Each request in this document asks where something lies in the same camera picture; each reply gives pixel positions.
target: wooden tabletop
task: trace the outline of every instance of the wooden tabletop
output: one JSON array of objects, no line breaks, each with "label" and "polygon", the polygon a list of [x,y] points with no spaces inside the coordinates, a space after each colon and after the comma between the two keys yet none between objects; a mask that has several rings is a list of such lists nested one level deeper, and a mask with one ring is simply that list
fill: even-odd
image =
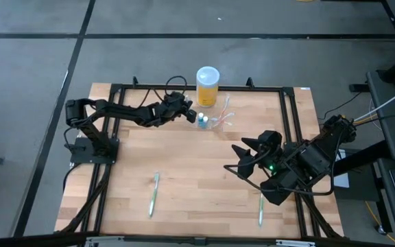
[{"label": "wooden tabletop", "polygon": [[[94,83],[89,97],[107,99],[110,84]],[[319,133],[310,89],[295,88],[302,135],[310,139]],[[126,90],[125,105],[138,106],[144,90]],[[186,94],[195,102],[195,91]],[[227,92],[220,91],[212,108],[192,106],[197,112],[220,115]],[[106,197],[101,233],[117,235],[171,235],[205,237],[285,237],[299,238],[294,195],[280,206],[264,205],[260,228],[260,193],[223,165],[237,164],[231,144],[247,148],[241,137],[257,138],[264,130],[276,130],[284,138],[278,93],[229,92],[227,112],[232,125],[202,130],[184,117],[159,128],[143,128],[121,120],[120,147]],[[156,102],[149,94],[146,104]],[[286,99],[292,139],[295,138],[289,99]],[[100,129],[102,119],[95,122]],[[81,165],[68,177],[56,230],[64,228],[86,201],[93,165]],[[154,191],[154,174],[160,173],[154,214],[149,204]],[[255,183],[265,180],[263,172],[250,177]],[[330,178],[321,180],[314,191],[328,191]],[[315,203],[328,223],[343,234],[335,196],[316,196]],[[93,229],[97,205],[93,207],[88,229]],[[308,233],[311,221],[304,207]]]}]

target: white cable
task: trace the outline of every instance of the white cable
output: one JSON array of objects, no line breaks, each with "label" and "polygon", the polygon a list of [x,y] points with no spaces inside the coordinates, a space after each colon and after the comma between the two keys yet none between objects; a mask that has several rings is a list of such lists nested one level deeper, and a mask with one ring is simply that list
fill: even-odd
[{"label": "white cable", "polygon": [[[368,107],[368,111],[371,110],[371,103],[372,103],[372,102],[373,102],[373,99],[370,99],[370,106]],[[381,127],[377,126],[377,124],[376,124],[375,121],[373,121],[373,124],[374,124],[379,130],[382,130]]]},{"label": "white cable", "polygon": [[367,113],[367,114],[365,114],[365,115],[362,115],[362,116],[356,118],[355,121],[359,121],[359,120],[363,119],[364,117],[367,117],[368,115],[372,114],[373,112],[377,111],[378,109],[380,109],[380,108],[382,108],[382,107],[388,105],[388,104],[389,104],[391,101],[393,101],[393,100],[395,100],[395,96],[392,97],[392,98],[391,98],[390,100],[388,100],[387,102],[381,104],[378,108],[376,108],[376,109],[370,111],[369,113]]}]

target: wooden table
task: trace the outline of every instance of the wooden table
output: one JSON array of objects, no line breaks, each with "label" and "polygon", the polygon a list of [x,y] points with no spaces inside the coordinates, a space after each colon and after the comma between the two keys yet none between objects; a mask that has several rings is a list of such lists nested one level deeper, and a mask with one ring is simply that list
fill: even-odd
[{"label": "wooden table", "polygon": [[[94,83],[89,97],[106,99],[110,84]],[[294,88],[302,135],[318,134],[318,121],[310,89]],[[145,90],[126,90],[125,105],[138,106]],[[186,94],[195,102],[195,91]],[[220,91],[214,108],[193,108],[217,115],[227,92]],[[205,237],[299,238],[294,195],[280,206],[265,203],[259,228],[259,196],[256,189],[226,171],[225,164],[237,164],[231,144],[246,148],[241,137],[257,138],[264,130],[276,130],[284,138],[278,93],[229,92],[232,126],[201,130],[181,117],[159,128],[143,128],[121,121],[120,148],[112,166],[101,233],[117,235],[171,235]],[[150,93],[146,104],[158,101]],[[296,140],[290,103],[287,99],[292,139]],[[95,125],[101,129],[102,120]],[[68,177],[56,230],[65,227],[86,201],[93,165],[80,165]],[[154,174],[160,172],[156,205],[148,216],[154,190]],[[265,174],[256,170],[251,180],[260,183]],[[330,178],[321,180],[314,191],[328,191]],[[335,196],[316,196],[315,203],[334,230],[343,234]],[[88,229],[93,229],[96,206]],[[307,230],[311,221],[304,207]]]}]

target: gray floor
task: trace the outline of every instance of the gray floor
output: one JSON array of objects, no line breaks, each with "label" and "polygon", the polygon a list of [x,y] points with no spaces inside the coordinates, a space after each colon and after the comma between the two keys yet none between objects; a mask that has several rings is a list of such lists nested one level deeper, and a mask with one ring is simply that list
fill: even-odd
[{"label": "gray floor", "polygon": [[[0,0],[0,32],[78,33],[87,0]],[[395,13],[395,1],[390,1]],[[88,33],[392,33],[379,3],[295,0],[97,0]],[[0,237],[11,234],[25,186],[45,135],[75,40],[0,40]],[[85,40],[67,99],[86,97],[92,82],[163,84],[172,75],[193,81],[204,65],[221,84],[309,86],[318,115],[352,97],[352,83],[395,62],[395,41],[133,39]],[[341,114],[366,113],[363,94]],[[51,233],[62,196],[69,153],[61,114],[26,234]],[[373,125],[359,129],[349,148],[383,138]],[[365,204],[338,201],[344,232],[355,240],[389,244],[377,234]]]}]

